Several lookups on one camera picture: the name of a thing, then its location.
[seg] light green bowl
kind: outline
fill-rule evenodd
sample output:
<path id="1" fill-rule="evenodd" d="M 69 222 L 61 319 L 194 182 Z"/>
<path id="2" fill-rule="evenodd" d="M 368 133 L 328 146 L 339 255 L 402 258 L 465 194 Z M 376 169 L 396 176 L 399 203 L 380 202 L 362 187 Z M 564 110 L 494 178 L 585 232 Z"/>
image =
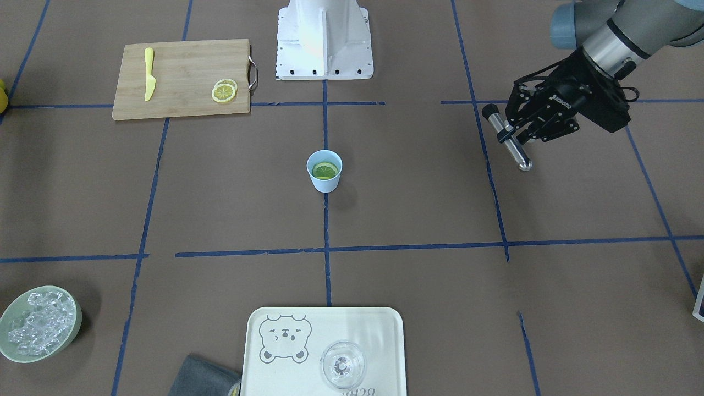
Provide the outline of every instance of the light green bowl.
<path id="1" fill-rule="evenodd" d="M 7 336 L 7 333 L 10 331 L 10 325 L 12 324 L 12 321 L 22 315 L 24 311 L 28 311 L 32 308 L 30 303 L 27 302 L 27 297 L 29 297 L 30 293 L 33 292 L 66 293 L 76 303 L 75 320 L 73 321 L 73 326 L 71 328 L 71 332 L 68 334 L 68 337 L 53 352 L 45 354 L 44 356 L 24 356 L 18 354 L 17 344 L 9 342 Z M 34 289 L 31 289 L 30 291 L 17 297 L 15 301 L 13 301 L 12 304 L 7 307 L 5 312 L 2 314 L 2 317 L 0 317 L 0 352 L 2 352 L 2 354 L 6 358 L 10 359 L 11 361 L 16 361 L 17 363 L 34 363 L 35 361 L 46 359 L 47 357 L 58 354 L 64 348 L 66 348 L 71 343 L 71 341 L 73 341 L 73 339 L 76 337 L 76 334 L 78 334 L 78 329 L 81 328 L 81 319 L 81 307 L 78 305 L 78 301 L 76 301 L 76 299 L 73 298 L 73 296 L 69 292 L 57 286 L 35 287 Z"/>

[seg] cutting board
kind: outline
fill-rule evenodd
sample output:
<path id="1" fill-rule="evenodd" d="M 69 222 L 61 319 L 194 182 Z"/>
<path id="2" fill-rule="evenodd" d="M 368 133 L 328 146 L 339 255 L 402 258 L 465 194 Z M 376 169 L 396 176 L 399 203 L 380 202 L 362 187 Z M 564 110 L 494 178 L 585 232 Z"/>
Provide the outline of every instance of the cutting board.
<path id="1" fill-rule="evenodd" d="M 144 101 L 144 49 L 154 48 L 156 88 Z M 237 96 L 225 103 L 210 96 L 218 80 L 237 82 Z M 206 40 L 128 44 L 115 93 L 113 119 L 207 116 L 249 112 L 249 40 Z"/>

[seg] gray cloth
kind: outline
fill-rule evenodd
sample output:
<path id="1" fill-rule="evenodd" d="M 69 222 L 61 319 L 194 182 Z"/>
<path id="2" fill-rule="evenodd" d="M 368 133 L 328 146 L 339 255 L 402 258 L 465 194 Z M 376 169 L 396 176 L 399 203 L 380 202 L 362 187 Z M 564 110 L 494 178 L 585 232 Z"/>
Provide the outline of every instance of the gray cloth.
<path id="1" fill-rule="evenodd" d="M 168 396 L 230 396 L 240 381 L 238 373 L 188 355 Z"/>

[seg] cartoon bear face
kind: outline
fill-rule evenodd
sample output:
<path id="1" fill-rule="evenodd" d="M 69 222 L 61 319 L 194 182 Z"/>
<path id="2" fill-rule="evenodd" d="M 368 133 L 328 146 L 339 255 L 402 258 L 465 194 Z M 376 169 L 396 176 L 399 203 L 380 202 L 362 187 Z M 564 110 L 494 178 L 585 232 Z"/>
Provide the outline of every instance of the cartoon bear face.
<path id="1" fill-rule="evenodd" d="M 303 363 L 308 358 L 306 344 L 310 332 L 310 322 L 305 317 L 279 316 L 272 319 L 267 316 L 259 326 L 263 346 L 259 358 L 264 363 L 271 363 L 278 357 L 290 357 L 296 363 Z"/>

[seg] white robot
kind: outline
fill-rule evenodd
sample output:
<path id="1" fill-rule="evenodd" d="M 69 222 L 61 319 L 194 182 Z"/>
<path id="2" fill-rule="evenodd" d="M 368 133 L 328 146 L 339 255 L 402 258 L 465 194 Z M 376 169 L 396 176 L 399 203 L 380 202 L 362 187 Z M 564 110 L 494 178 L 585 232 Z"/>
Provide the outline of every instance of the white robot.
<path id="1" fill-rule="evenodd" d="M 514 81 L 506 119 L 494 104 L 482 109 L 522 171 L 533 166 L 522 145 L 578 131 L 577 113 L 609 132 L 625 127 L 629 102 L 639 93 L 619 81 L 666 45 L 704 41 L 704 0 L 573 1 L 553 14 L 551 39 L 557 48 L 575 51 Z"/>

